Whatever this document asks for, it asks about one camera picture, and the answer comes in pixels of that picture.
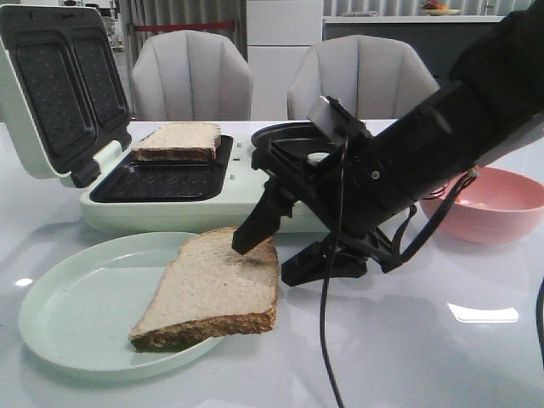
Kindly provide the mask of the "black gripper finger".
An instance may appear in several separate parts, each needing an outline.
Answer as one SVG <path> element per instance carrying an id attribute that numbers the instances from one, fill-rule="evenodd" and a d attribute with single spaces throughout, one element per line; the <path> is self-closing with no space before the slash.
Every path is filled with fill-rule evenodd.
<path id="1" fill-rule="evenodd" d="M 360 278 L 366 273 L 367 257 L 339 244 L 332 251 L 332 240 L 314 242 L 281 266 L 281 280 L 299 286 L 329 278 Z"/>
<path id="2" fill-rule="evenodd" d="M 234 232 L 232 248 L 246 254 L 270 238 L 280 229 L 282 217 L 292 217 L 295 202 L 296 196 L 280 181 L 270 178 L 257 205 Z"/>

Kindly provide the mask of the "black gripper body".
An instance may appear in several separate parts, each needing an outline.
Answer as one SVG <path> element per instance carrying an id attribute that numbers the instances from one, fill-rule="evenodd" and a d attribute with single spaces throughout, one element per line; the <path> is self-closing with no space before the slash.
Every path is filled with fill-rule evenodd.
<path id="1" fill-rule="evenodd" d="M 296 196 L 296 202 L 305 204 L 328 228 L 323 240 L 332 240 L 333 252 L 344 244 L 388 273 L 415 255 L 419 240 L 402 249 L 407 225 L 401 224 L 392 238 L 379 226 L 404 210 L 414 216 L 419 189 L 414 182 L 402 184 L 396 179 L 396 167 L 388 167 L 380 157 L 382 139 L 381 135 L 345 139 L 315 165 L 269 142 L 263 168 L 257 169 L 280 181 Z"/>

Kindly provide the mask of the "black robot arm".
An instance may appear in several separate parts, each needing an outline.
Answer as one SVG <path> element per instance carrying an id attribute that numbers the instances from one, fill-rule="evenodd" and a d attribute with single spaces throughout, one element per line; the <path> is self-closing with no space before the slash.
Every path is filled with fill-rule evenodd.
<path id="1" fill-rule="evenodd" d="M 468 170 L 531 144 L 543 121 L 543 4 L 505 17 L 466 49 L 449 82 L 372 135 L 332 97 L 306 122 L 254 134 L 252 167 L 269 175 L 263 195 L 235 231 L 246 253 L 304 203 L 328 235 L 285 262 L 290 286 L 360 277 L 408 261 L 438 228 Z"/>

